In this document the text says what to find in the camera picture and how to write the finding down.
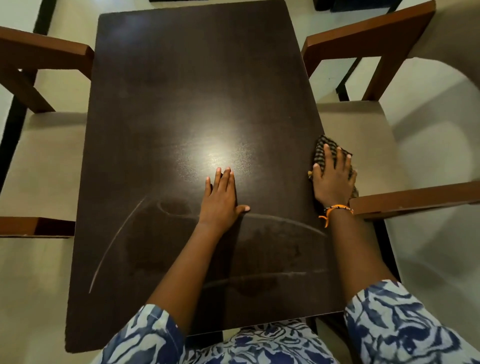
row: left hand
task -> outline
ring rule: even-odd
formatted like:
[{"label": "left hand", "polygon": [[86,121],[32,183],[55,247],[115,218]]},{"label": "left hand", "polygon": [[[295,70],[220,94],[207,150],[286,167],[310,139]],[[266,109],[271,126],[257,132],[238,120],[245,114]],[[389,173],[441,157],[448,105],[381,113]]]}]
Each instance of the left hand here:
[{"label": "left hand", "polygon": [[222,236],[238,216],[250,210],[247,205],[236,206],[235,176],[230,168],[225,169],[222,176],[222,169],[216,169],[213,187],[210,184],[210,177],[205,181],[205,194],[200,208],[199,225],[205,226]]}]

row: forearm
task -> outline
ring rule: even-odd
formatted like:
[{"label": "forearm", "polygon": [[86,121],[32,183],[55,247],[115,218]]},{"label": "forearm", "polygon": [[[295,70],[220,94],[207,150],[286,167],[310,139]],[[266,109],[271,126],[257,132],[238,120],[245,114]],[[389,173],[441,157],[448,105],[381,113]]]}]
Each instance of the forearm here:
[{"label": "forearm", "polygon": [[347,302],[371,284],[384,279],[396,281],[349,211],[333,210],[329,224]]},{"label": "forearm", "polygon": [[199,224],[146,303],[166,310],[186,336],[205,276],[221,235]]}]

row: hand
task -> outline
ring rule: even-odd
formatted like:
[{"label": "hand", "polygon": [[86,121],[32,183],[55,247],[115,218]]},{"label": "hand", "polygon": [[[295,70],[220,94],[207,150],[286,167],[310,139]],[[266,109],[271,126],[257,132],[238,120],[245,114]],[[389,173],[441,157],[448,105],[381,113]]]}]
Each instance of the hand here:
[{"label": "hand", "polygon": [[205,194],[200,208],[199,225],[213,229],[221,237],[242,212],[250,210],[247,205],[236,206],[235,176],[229,167],[216,169],[215,182],[210,184],[210,177],[205,181]]},{"label": "hand", "polygon": [[357,172],[353,171],[352,177],[348,179],[352,156],[347,155],[345,160],[342,148],[338,147],[336,152],[336,168],[334,167],[332,152],[328,144],[324,145],[325,169],[322,175],[320,166],[313,165],[313,191],[315,198],[324,207],[333,205],[347,205],[352,195]]}]

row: blue and white patterned clothing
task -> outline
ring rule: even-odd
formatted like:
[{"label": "blue and white patterned clothing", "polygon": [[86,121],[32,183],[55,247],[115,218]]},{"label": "blue and white patterned clothing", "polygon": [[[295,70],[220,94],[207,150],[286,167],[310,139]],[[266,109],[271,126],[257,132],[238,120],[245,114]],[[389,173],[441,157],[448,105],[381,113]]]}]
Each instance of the blue and white patterned clothing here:
[{"label": "blue and white patterned clothing", "polygon": [[[402,284],[384,280],[359,292],[345,309],[350,337],[367,363],[480,364],[480,353],[446,328]],[[93,363],[337,363],[298,320],[245,328],[228,341],[186,351],[170,315],[142,307]]]}]

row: wooden chair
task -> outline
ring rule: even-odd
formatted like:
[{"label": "wooden chair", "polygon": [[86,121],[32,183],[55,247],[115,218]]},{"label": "wooden chair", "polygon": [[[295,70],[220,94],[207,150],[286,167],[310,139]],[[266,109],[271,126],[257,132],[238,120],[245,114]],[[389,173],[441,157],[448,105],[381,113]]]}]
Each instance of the wooden chair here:
[{"label": "wooden chair", "polygon": [[79,70],[90,79],[94,52],[85,44],[4,27],[0,51],[0,84],[35,113],[24,122],[0,194],[0,236],[73,236],[86,114],[54,112],[25,72]]},{"label": "wooden chair", "polygon": [[318,104],[325,134],[354,155],[359,217],[375,220],[480,202],[480,181],[409,189],[392,130],[378,102],[407,58],[444,62],[480,88],[480,2],[437,0],[307,37],[302,49],[310,77],[322,60],[381,60],[363,101]]}]

